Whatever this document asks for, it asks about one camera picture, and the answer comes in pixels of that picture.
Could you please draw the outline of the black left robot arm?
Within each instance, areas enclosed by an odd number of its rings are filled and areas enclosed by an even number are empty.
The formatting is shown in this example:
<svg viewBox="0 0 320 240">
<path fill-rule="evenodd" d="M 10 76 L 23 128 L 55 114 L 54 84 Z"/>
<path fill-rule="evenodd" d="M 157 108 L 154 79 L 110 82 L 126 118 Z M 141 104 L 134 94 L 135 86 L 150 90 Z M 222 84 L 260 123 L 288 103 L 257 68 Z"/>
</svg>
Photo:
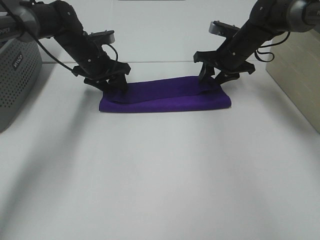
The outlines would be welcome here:
<svg viewBox="0 0 320 240">
<path fill-rule="evenodd" d="M 84 83 L 104 93 L 126 92 L 126 76 L 131 67 L 128 63 L 111 59 L 103 45 L 111 46 L 114 30 L 88 34 L 74 8 L 63 0 L 44 3 L 35 0 L 2 0 L 0 10 L 0 40 L 16 39 L 21 42 L 35 41 L 41 48 L 41 39 L 54 40 L 76 62 L 70 69 L 76 77 L 84 77 Z"/>
</svg>

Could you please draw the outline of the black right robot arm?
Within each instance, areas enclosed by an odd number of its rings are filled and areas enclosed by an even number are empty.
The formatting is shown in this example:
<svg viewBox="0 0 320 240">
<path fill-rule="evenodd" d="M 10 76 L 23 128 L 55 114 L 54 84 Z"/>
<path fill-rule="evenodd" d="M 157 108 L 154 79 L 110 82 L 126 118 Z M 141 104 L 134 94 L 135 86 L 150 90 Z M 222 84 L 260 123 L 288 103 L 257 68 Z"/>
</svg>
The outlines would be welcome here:
<svg viewBox="0 0 320 240">
<path fill-rule="evenodd" d="M 217 50 L 197 51 L 195 63 L 201 62 L 198 80 L 208 82 L 220 72 L 214 81 L 219 85 L 237 80 L 241 73 L 252 74 L 255 66 L 247 59 L 258 56 L 258 50 L 265 42 L 283 33 L 304 33 L 320 23 L 320 2 L 318 0 L 258 0 L 241 28 L 213 21 L 211 34 L 224 37 Z"/>
</svg>

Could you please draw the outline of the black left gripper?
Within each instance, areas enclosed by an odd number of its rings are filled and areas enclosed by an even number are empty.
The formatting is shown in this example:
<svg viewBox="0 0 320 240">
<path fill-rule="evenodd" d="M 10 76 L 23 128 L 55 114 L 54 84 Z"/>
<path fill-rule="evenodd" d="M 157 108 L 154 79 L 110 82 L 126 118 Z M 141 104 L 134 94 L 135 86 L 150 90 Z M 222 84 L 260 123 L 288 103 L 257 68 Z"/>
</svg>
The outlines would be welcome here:
<svg viewBox="0 0 320 240">
<path fill-rule="evenodd" d="M 126 76 L 131 71 L 128 63 L 112 60 L 103 50 L 102 46 L 96 44 L 89 38 L 89 34 L 81 32 L 64 32 L 54 37 L 58 44 L 78 64 L 78 69 L 73 73 L 83 74 L 84 83 L 92 86 L 104 94 L 113 92 L 125 93 L 127 91 Z"/>
</svg>

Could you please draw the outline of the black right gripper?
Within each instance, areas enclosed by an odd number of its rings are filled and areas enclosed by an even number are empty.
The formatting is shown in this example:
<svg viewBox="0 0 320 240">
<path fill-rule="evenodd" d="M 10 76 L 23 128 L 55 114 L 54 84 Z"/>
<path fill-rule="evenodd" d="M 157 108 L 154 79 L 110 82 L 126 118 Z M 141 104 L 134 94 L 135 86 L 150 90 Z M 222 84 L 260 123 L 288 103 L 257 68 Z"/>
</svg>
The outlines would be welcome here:
<svg viewBox="0 0 320 240">
<path fill-rule="evenodd" d="M 203 63 L 198 76 L 199 83 L 214 76 L 215 68 L 227 72 L 221 71 L 215 77 L 214 81 L 219 85 L 239 79 L 239 72 L 245 68 L 246 60 L 274 36 L 274 32 L 247 21 L 235 35 L 223 36 L 225 41 L 217 50 L 197 51 L 193 61 Z"/>
</svg>

